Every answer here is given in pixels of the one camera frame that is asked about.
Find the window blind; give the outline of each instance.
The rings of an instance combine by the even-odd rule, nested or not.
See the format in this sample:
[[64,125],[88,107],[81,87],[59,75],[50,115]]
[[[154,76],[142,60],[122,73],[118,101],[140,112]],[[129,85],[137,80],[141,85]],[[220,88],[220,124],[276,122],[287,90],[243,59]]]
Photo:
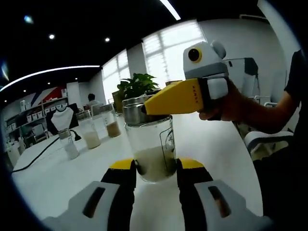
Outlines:
[[183,52],[200,41],[206,41],[198,23],[184,22],[155,32],[143,39],[143,50],[150,75],[160,88],[167,81],[184,80]]
[[107,103],[113,102],[112,93],[123,78],[130,78],[126,50],[122,51],[103,66],[103,88]]

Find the ceiling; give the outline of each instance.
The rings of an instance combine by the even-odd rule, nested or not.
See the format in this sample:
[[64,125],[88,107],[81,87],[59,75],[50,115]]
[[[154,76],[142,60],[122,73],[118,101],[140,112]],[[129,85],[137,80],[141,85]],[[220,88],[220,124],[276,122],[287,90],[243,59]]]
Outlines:
[[[4,22],[4,33],[0,61],[7,64],[10,82],[46,69],[103,65],[123,49],[139,43],[143,37],[177,22],[159,0],[6,2],[1,3],[0,19]],[[257,0],[169,2],[181,21],[239,18],[243,13],[263,16]],[[25,23],[25,15],[32,17],[33,24]],[[51,33],[55,35],[53,40],[48,38]],[[38,89],[76,81],[76,77],[78,81],[88,81],[99,70],[71,69],[27,78],[0,92],[0,105],[4,106],[3,99],[9,103]],[[0,86],[7,83],[5,78],[0,78]]]

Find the floor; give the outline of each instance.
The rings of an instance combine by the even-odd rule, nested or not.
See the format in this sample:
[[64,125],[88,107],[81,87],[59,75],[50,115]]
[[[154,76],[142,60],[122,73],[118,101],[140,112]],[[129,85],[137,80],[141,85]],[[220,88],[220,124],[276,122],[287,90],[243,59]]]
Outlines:
[[[249,126],[246,125],[246,124],[239,124],[237,127],[238,127],[238,130],[239,130],[239,133],[240,133],[242,139],[245,138],[245,136],[247,135],[248,132],[253,130],[253,129],[249,128]],[[281,148],[286,147],[287,145],[288,144],[285,141],[277,142],[277,143],[262,144],[256,150],[254,150],[251,153],[251,159],[253,161],[258,160],[258,159],[260,160],[263,157],[270,156],[272,153],[280,150]]]

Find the glass bottle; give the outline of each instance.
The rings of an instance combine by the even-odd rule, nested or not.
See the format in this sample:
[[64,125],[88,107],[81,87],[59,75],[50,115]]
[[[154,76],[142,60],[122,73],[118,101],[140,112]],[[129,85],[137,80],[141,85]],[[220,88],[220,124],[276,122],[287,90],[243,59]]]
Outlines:
[[72,160],[79,156],[79,152],[73,142],[73,138],[69,129],[59,131],[59,138],[69,159]]
[[116,113],[112,104],[101,106],[100,113],[106,126],[108,136],[112,138],[121,135],[119,125],[116,120]]
[[82,132],[82,137],[84,138],[87,147],[92,149],[101,145],[101,141],[95,129],[90,110],[79,112],[76,114],[76,117],[81,128],[80,130]]
[[176,171],[172,116],[148,116],[141,111],[151,96],[123,101],[125,129],[137,171],[145,181],[158,182]]

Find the white liquid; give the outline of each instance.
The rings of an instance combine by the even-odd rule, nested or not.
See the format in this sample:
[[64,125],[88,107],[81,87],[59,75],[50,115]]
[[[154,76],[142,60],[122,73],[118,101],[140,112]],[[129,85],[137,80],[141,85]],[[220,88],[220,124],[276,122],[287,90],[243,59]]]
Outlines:
[[96,148],[97,146],[101,145],[101,141],[98,138],[97,132],[95,131],[85,133],[83,138],[85,139],[89,149]]
[[76,146],[73,143],[68,143],[64,149],[67,152],[68,158],[75,159],[77,156],[79,156],[79,152],[76,148]]
[[147,181],[157,182],[172,176],[176,171],[175,154],[171,149],[149,148],[134,154],[139,174]]

